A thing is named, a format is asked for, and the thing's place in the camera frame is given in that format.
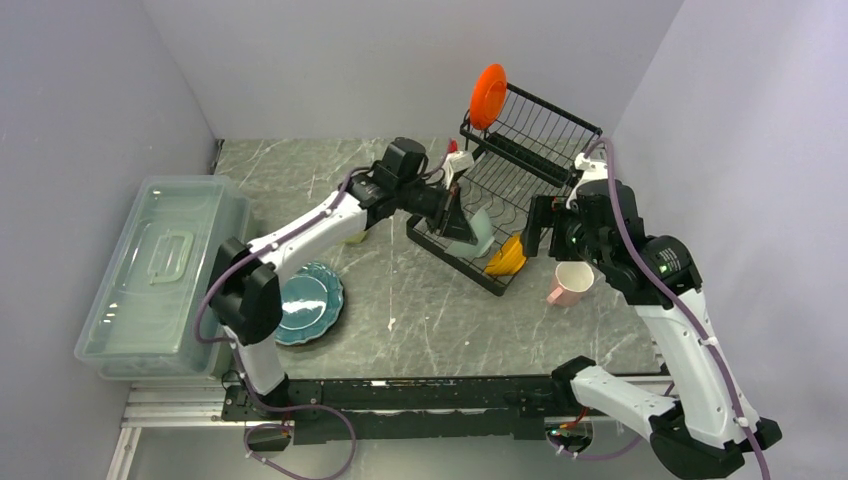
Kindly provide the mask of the light green ceramic bowl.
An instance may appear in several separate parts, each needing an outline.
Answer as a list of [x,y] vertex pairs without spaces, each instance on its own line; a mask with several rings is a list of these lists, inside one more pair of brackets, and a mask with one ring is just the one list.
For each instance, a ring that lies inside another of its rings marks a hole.
[[480,208],[469,221],[474,241],[465,243],[452,241],[445,252],[451,256],[473,260],[484,256],[494,243],[494,228],[485,208]]

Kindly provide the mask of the yellow ribbed bowl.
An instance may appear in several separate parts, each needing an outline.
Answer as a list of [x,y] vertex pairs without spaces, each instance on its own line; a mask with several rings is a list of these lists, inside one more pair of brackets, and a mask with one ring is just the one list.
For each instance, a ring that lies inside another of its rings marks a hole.
[[521,234],[512,235],[489,260],[484,273],[492,277],[513,276],[526,264]]

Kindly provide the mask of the black wire dish rack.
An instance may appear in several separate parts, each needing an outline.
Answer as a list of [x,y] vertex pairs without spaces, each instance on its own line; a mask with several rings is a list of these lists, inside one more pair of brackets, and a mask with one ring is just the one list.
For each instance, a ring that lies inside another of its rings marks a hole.
[[459,179],[461,205],[467,216],[484,209],[494,241],[480,258],[463,259],[448,253],[450,240],[427,230],[420,216],[406,222],[407,237],[488,292],[502,296],[511,276],[484,272],[495,252],[526,224],[536,195],[565,195],[577,185],[575,159],[603,129],[518,86],[507,86],[505,102],[486,130],[471,126],[466,115],[460,125],[464,146],[476,160]]

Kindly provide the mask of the pink mug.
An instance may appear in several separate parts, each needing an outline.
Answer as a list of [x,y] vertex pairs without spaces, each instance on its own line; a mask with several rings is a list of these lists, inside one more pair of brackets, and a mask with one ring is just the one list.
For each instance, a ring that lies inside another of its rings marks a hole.
[[554,277],[546,301],[550,305],[572,307],[592,287],[595,281],[592,267],[585,262],[561,262],[554,270]]

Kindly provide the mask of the pale yellow mug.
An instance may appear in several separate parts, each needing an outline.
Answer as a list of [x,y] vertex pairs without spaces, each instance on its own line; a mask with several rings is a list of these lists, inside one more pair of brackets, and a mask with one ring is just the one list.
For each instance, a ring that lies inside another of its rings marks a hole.
[[367,238],[368,232],[361,231],[357,234],[354,234],[344,240],[346,245],[358,245],[361,244]]

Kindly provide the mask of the orange plate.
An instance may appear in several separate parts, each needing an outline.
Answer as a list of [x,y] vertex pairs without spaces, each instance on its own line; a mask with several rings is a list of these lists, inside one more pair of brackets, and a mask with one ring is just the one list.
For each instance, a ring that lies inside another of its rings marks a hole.
[[505,103],[508,81],[501,64],[491,64],[478,77],[469,105],[469,122],[476,130],[486,130],[497,120]]

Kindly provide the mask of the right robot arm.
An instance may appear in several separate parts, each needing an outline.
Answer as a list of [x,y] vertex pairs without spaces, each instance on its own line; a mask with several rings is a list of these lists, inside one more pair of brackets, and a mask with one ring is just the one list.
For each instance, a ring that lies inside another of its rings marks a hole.
[[702,279],[687,247],[669,235],[649,235],[633,190],[620,181],[592,180],[570,197],[537,195],[520,236],[528,257],[551,233],[549,255],[599,270],[650,331],[676,388],[651,393],[578,356],[551,375],[551,401],[574,415],[601,411],[650,445],[681,479],[723,479],[777,443],[778,424],[760,416],[735,381],[714,334]]

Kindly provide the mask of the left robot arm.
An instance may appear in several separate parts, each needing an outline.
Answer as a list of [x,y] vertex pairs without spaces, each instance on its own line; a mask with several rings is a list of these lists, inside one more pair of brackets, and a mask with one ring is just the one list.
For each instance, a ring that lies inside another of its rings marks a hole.
[[215,256],[197,313],[212,310],[223,327],[250,392],[248,407],[264,420],[289,405],[289,378],[273,339],[283,319],[281,289],[301,267],[329,247],[397,211],[426,221],[453,241],[477,238],[461,206],[459,178],[474,167],[472,153],[448,151],[431,166],[425,147],[410,138],[391,141],[383,156],[349,171],[322,203],[296,220],[248,242],[231,238]]

